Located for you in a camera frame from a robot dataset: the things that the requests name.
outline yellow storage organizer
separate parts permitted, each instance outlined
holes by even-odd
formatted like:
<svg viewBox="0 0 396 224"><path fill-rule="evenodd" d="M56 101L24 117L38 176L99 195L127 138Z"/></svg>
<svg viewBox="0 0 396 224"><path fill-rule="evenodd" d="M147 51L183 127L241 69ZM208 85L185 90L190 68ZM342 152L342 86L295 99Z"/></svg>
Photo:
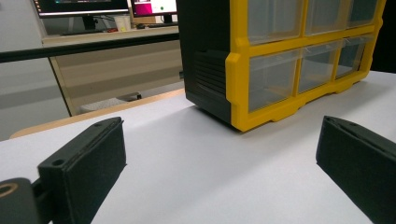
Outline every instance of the yellow storage organizer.
<svg viewBox="0 0 396 224"><path fill-rule="evenodd" d="M187 98L247 131L365 78L386 0L189 4L177 1Z"/></svg>

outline yellow plastic frame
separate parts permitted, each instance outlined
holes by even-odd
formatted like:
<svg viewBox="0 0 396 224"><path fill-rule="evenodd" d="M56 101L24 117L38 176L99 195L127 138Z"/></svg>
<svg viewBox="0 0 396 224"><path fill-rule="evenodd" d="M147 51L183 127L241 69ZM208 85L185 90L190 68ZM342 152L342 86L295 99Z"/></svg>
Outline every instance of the yellow plastic frame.
<svg viewBox="0 0 396 224"><path fill-rule="evenodd" d="M279 121L290 115L306 103L328 93L339 93L349 89L354 83L367 77L372 64L372 56L379 30L383 24L382 13L386 0L378 0L374 22L371 25L347 29L345 31L332 32L322 35L304 36L305 20L308 9L308 0L304 0L302 31L298 38L250 46L248 41L248 0L230 0L231 14L231 52L226 59L226 97L231 103L231 123L241 130L247 131L268 121ZM297 62L297 74L295 75L292 96L278 103L268 105L254 112L248 112L248 74L249 59L251 57L277 53L288 49L303 48L342 38L372 35L373 41L367 43L361 59L360 70L350 75L335 79L337 63L334 64L332 79L330 82L314 88L311 91L298 93L298 81L300 76L300 61ZM341 50L336 51L335 61L338 62Z"/></svg>

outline computer monitor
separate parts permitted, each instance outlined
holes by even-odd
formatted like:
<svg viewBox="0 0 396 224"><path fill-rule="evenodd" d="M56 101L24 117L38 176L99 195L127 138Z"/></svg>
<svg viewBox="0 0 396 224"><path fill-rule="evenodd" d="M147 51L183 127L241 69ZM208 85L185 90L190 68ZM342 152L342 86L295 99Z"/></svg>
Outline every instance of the computer monitor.
<svg viewBox="0 0 396 224"><path fill-rule="evenodd" d="M163 23L171 23L177 14L176 0L131 0L134 17L163 16Z"/></svg>
<svg viewBox="0 0 396 224"><path fill-rule="evenodd" d="M93 16L129 13L127 0L33 0L40 19L82 17L85 29L95 29Z"/></svg>

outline white wall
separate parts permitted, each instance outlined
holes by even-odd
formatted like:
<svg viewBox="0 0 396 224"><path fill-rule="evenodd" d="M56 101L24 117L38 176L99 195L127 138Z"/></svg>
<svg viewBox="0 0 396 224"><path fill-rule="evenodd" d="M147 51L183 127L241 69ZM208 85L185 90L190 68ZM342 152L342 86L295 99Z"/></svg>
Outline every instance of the white wall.
<svg viewBox="0 0 396 224"><path fill-rule="evenodd" d="M0 51L42 48L31 0L0 0ZM47 59L0 63L0 141L18 130L67 118Z"/></svg>

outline white table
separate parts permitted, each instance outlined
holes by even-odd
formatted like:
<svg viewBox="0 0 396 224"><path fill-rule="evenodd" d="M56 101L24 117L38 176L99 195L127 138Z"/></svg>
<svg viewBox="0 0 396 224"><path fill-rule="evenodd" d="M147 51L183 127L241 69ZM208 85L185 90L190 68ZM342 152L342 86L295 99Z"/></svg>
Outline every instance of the white table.
<svg viewBox="0 0 396 224"><path fill-rule="evenodd" d="M0 179L36 166L98 120L121 116L128 165L93 223L371 223L316 165L324 115L396 141L396 75L371 72L295 115L237 132L178 95L0 142Z"/></svg>

